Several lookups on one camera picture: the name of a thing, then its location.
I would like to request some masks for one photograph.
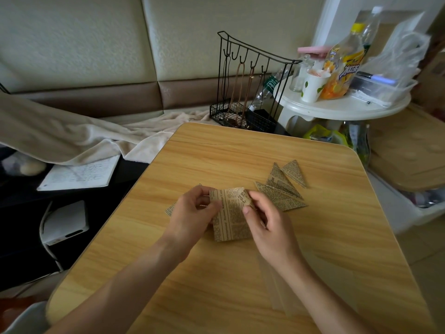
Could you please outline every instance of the wooden table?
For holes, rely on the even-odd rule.
[[[47,309],[56,322],[152,245],[164,210],[194,185],[254,189],[273,162],[297,159],[309,207],[289,212],[305,247],[352,270],[360,314],[382,333],[434,332],[431,316],[357,155],[340,145],[235,128],[183,124],[97,234]],[[164,281],[130,333],[317,333],[308,316],[271,309],[253,240],[213,231]]]

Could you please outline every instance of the orange juice bottle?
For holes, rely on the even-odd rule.
[[[351,33],[333,46],[326,56],[323,69],[331,72],[331,78],[324,86],[320,98],[331,100],[342,97],[348,91],[364,56],[361,39],[363,28],[363,23],[354,23]]]

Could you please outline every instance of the black metal basket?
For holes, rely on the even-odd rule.
[[[221,125],[242,128],[254,131],[273,133],[275,131],[277,122],[277,111],[281,101],[284,89],[287,81],[292,73],[292,67],[295,64],[301,62],[301,60],[291,60],[275,54],[271,54],[267,51],[261,50],[250,44],[244,43],[231,37],[228,33],[222,31],[218,32],[220,36],[220,51],[219,51],[219,72],[218,72],[218,90],[217,90],[217,103],[210,106],[210,117],[220,123]],[[230,62],[237,61],[239,59],[238,69],[236,71],[235,79],[232,80],[232,91],[230,91],[231,78],[230,76]],[[248,75],[248,85],[246,93],[242,94],[242,82],[237,84],[239,70],[242,66],[242,78],[245,77],[245,68],[247,62],[250,60],[250,72]],[[270,108],[263,108],[263,100],[265,100],[265,89],[267,89],[270,97],[270,87],[267,88],[267,83],[270,78],[268,70],[270,65],[273,64],[274,69],[283,70],[288,72],[282,72],[280,79],[274,78],[273,87],[279,84],[283,84],[283,87],[279,87],[275,96],[273,96],[273,102]],[[254,73],[256,66],[261,66],[261,73]],[[250,93],[252,79],[259,77],[259,82],[254,93],[254,97]]]

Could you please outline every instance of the right arm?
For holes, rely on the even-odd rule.
[[[309,267],[298,247],[288,215],[262,193],[249,191],[260,216],[251,207],[242,210],[261,255],[283,277],[304,304],[323,334],[376,334],[349,305]]]

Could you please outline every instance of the open notebook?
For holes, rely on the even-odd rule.
[[[54,165],[37,188],[37,191],[107,186],[119,157],[120,155],[77,166]]]

